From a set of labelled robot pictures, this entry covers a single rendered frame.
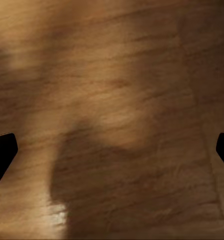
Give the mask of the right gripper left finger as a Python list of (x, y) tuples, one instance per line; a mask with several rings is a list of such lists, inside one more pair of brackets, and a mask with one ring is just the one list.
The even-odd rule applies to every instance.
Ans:
[(0, 180), (18, 152), (13, 133), (0, 136)]

